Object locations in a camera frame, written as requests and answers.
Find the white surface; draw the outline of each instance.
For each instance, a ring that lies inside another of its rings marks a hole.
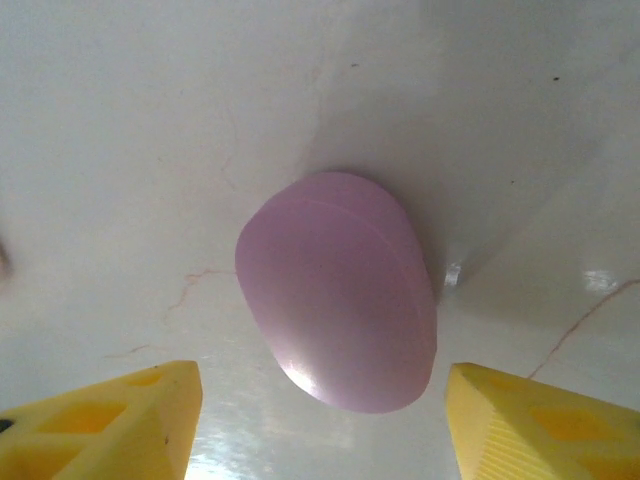
[[[0,3],[0,407],[194,358],[189,480],[455,479],[450,364],[528,375],[584,317],[536,378],[640,409],[636,1],[55,3]],[[446,279],[395,414],[297,390],[233,275],[328,168],[394,192]]]

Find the yellow plastic block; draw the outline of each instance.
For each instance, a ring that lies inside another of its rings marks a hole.
[[[640,480],[640,413],[473,364],[447,416],[463,480]]]
[[[195,362],[0,413],[0,480],[183,479],[202,404]]]

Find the pink oval object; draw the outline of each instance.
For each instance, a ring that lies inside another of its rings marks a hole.
[[[424,392],[436,309],[403,208],[369,180],[307,177],[244,227],[236,271],[276,360],[329,405],[398,410]]]

